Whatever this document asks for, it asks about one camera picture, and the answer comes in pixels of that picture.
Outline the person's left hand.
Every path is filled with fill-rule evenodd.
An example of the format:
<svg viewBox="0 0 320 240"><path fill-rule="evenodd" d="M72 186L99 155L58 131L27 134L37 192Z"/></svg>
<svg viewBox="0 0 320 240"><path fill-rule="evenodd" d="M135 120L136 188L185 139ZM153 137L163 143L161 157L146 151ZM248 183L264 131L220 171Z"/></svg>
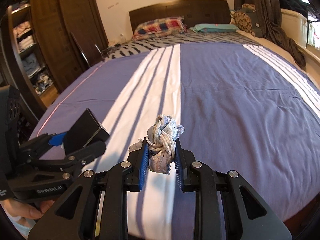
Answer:
<svg viewBox="0 0 320 240"><path fill-rule="evenodd" d="M9 215L11 215L11 217L27 219L40 219L54 203L54 200L40 202L40 207L38 209L27 203L22 203L14 199L1 200L2 207Z"/></svg>

